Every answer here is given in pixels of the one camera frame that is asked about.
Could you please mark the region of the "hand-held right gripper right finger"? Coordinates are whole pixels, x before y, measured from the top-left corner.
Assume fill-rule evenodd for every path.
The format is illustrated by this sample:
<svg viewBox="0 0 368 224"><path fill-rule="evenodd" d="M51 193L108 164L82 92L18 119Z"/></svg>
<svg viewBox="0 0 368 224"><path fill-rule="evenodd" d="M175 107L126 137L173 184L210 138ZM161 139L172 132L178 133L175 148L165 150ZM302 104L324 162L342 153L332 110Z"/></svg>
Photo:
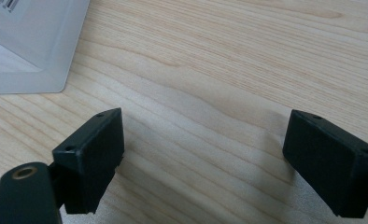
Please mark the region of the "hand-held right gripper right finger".
<svg viewBox="0 0 368 224"><path fill-rule="evenodd" d="M284 158L339 217L368 209L368 143L328 120L293 110Z"/></svg>

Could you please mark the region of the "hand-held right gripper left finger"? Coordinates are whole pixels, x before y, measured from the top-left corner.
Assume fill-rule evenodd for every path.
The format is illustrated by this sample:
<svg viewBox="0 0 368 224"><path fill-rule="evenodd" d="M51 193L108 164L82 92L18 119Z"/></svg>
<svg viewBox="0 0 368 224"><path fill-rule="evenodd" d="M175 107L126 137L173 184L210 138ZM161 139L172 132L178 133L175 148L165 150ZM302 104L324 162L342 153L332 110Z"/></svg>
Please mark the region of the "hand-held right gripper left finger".
<svg viewBox="0 0 368 224"><path fill-rule="evenodd" d="M57 204L68 214L94 213L124 154L119 108L96 114L52 150Z"/></svg>

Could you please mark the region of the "white flat tray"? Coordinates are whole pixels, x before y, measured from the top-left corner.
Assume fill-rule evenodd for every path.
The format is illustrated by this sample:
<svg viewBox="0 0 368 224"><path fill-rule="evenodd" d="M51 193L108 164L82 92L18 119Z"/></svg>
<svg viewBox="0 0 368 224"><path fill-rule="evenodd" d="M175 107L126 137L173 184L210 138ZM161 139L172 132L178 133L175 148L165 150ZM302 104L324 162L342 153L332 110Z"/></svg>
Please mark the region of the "white flat tray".
<svg viewBox="0 0 368 224"><path fill-rule="evenodd" d="M0 94L64 89L90 0L0 0Z"/></svg>

